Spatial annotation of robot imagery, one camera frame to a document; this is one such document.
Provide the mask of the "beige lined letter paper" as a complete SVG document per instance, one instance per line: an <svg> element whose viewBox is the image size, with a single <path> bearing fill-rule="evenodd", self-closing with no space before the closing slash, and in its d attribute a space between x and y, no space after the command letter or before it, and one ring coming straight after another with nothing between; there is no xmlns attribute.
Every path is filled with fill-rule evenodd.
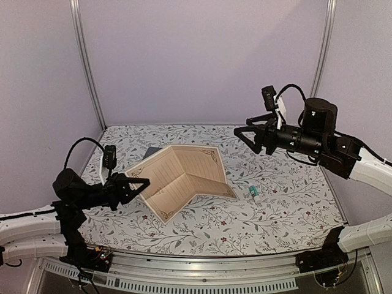
<svg viewBox="0 0 392 294"><path fill-rule="evenodd" d="M215 146L169 145L128 169L126 175L150 180L141 197L164 224L197 195L237 197Z"/></svg>

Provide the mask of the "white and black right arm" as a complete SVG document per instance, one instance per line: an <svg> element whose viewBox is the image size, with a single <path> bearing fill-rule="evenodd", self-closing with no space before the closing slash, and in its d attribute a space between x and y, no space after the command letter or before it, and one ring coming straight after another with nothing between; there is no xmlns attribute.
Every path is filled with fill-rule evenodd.
<svg viewBox="0 0 392 294"><path fill-rule="evenodd" d="M284 124L279 115L249 118L234 134L259 154L276 149L287 154L307 155L310 165L319 165L344 179L352 179L391 195L391 164L361 140L335 130L337 106L325 99L304 102L299 127Z"/></svg>

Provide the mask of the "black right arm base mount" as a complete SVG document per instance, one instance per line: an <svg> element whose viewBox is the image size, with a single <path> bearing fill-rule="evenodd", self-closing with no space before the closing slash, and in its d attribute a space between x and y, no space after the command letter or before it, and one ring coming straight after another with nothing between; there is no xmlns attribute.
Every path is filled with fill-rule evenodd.
<svg viewBox="0 0 392 294"><path fill-rule="evenodd" d="M295 265L299 268L300 273L321 270L348 262L348 254L338 246L339 235L343 229L343 226L333 228L327 234L320 249L304 251L295 255Z"/></svg>

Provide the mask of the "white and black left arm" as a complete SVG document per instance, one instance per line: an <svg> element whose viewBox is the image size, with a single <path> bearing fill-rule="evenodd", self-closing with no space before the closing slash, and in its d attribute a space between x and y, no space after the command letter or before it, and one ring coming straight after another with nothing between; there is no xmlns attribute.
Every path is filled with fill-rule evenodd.
<svg viewBox="0 0 392 294"><path fill-rule="evenodd" d="M82 268L109 264L101 249L90 249L79 228L84 211L95 207L117 210L131 202L150 181L114 173L106 182L87 184L72 169L64 169L53 183L58 200L32 211L1 216L1 264L34 257L59 257Z"/></svg>

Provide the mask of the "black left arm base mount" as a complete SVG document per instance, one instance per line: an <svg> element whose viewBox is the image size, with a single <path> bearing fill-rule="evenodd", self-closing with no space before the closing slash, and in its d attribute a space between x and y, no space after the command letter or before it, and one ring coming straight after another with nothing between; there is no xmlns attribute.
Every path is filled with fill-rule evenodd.
<svg viewBox="0 0 392 294"><path fill-rule="evenodd" d="M63 263L77 268L100 271L107 273L110 270L113 259L113 251L103 246L95 248L86 245L69 246L67 254L60 257Z"/></svg>

